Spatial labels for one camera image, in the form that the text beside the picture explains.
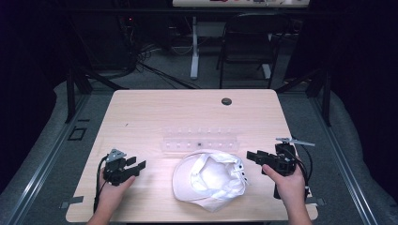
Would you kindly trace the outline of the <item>aluminium floor rail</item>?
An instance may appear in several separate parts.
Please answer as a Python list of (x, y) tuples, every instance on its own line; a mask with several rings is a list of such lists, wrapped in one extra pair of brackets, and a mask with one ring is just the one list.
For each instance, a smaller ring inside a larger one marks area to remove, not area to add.
[(344, 155), (343, 149), (339, 144), (333, 130), (325, 122), (321, 113), (322, 107), (318, 100), (314, 97), (309, 97), (309, 102), (312, 105), (315, 116), (317, 118), (320, 127), (326, 134), (327, 140), (331, 147), (331, 153), (333, 160), (342, 176), (345, 186), (349, 192), (352, 202), (355, 204), (357, 211), (360, 215), (363, 225), (379, 225), (374, 212), (372, 211), (365, 195), (357, 181), (352, 169)]
[[(75, 225), (66, 219), (69, 207), (59, 205), (75, 197), (100, 116), (90, 112), (95, 102), (91, 96), (79, 97), (77, 112), (67, 123), (64, 101), (57, 101), (49, 123), (0, 195), (0, 209), (7, 212), (0, 225)], [(74, 127), (87, 128), (81, 141), (68, 140)]]

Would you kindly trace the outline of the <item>white desk leg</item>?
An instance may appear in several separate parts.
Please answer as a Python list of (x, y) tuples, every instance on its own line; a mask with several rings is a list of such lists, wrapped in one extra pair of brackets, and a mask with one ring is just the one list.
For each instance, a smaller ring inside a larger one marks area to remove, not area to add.
[(192, 57), (191, 57), (191, 79), (198, 78), (199, 69), (199, 52), (198, 52), (198, 36), (197, 36), (197, 19), (192, 18)]

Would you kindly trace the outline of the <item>grey tape strip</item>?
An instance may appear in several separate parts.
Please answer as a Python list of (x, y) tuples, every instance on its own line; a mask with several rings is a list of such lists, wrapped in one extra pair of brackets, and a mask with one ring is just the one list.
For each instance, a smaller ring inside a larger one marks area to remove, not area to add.
[(326, 202), (323, 198), (316, 197), (308, 197), (305, 201), (306, 204), (314, 204), (315, 206), (323, 206), (326, 205)]
[(67, 209), (71, 204), (81, 203), (84, 200), (83, 196), (72, 197), (67, 201), (61, 202), (59, 205), (60, 209)]

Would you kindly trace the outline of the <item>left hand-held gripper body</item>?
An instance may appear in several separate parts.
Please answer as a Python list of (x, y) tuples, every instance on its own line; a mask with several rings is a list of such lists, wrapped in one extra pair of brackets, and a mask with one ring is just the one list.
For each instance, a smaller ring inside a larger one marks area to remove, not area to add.
[(113, 186), (119, 186), (127, 181), (129, 177), (125, 174), (125, 170), (127, 170), (126, 160), (125, 153), (112, 149), (105, 160), (104, 180)]

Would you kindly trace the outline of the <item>black tape square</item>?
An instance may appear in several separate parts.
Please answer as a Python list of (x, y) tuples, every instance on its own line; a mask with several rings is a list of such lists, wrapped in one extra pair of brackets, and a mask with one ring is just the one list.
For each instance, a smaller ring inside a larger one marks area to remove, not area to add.
[(69, 141), (81, 141), (87, 131), (86, 127), (74, 127), (68, 136)]

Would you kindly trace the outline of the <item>white cap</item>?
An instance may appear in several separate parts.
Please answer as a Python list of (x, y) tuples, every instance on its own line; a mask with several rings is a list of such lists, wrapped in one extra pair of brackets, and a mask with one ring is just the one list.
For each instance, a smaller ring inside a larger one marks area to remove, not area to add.
[(197, 204), (208, 212), (219, 211), (242, 196), (247, 184), (242, 159), (213, 149), (197, 150), (182, 158), (172, 178), (177, 200)]

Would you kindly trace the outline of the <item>white desk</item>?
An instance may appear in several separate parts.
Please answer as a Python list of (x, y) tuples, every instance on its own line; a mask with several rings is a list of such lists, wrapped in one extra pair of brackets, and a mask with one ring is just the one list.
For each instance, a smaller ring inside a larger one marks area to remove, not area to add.
[(311, 0), (173, 0), (184, 8), (306, 8)]

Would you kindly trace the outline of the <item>black chair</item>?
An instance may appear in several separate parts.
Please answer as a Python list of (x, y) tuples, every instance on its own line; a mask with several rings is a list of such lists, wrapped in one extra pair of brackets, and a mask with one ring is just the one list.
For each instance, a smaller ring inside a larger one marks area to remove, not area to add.
[(222, 32), (222, 46), (216, 69), (222, 88), (225, 64), (270, 66), (270, 88), (282, 38), (290, 27), (290, 18), (282, 13), (242, 13), (229, 19)]

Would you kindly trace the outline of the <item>person's right hand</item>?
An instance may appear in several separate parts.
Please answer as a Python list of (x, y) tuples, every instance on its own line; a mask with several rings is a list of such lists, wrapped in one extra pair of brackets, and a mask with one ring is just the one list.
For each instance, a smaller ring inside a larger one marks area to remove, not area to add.
[(304, 200), (305, 181), (299, 167), (288, 176), (280, 175), (267, 164), (262, 166), (262, 170), (275, 182), (279, 195), (287, 209), (306, 208)]

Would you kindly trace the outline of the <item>clear acrylic rack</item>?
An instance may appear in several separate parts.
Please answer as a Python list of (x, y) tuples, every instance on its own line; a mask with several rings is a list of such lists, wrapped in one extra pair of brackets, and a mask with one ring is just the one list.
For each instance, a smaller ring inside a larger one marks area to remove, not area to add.
[(236, 152), (239, 149), (237, 134), (225, 127), (167, 127), (163, 131), (161, 150), (165, 153), (190, 153), (201, 149)]

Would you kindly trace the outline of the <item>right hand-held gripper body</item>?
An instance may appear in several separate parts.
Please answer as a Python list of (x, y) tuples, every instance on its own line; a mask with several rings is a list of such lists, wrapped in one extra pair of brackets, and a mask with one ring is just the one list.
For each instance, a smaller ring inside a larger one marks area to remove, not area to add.
[[(266, 157), (266, 162), (270, 168), (279, 173), (282, 176), (288, 176), (292, 174), (297, 167), (301, 169), (301, 172), (305, 181), (305, 194), (304, 198), (307, 198), (309, 194), (309, 180), (313, 172), (313, 161), (310, 153), (306, 149), (306, 146), (314, 147), (312, 142), (304, 142), (297, 140), (295, 138), (277, 138), (277, 143), (275, 145), (275, 155), (276, 157)], [(310, 170), (307, 171), (304, 163), (297, 156), (297, 151), (295, 145), (301, 146), (306, 152), (310, 160)]]

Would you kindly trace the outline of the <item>person's left hand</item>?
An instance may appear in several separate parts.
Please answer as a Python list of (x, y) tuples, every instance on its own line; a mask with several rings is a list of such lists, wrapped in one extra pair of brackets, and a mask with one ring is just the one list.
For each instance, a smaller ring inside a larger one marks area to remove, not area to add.
[(97, 212), (100, 214), (110, 214), (117, 209), (122, 202), (125, 192), (131, 187), (135, 177), (131, 176), (127, 181), (123, 182), (119, 186), (113, 186), (106, 182), (101, 174), (99, 176), (99, 204)]

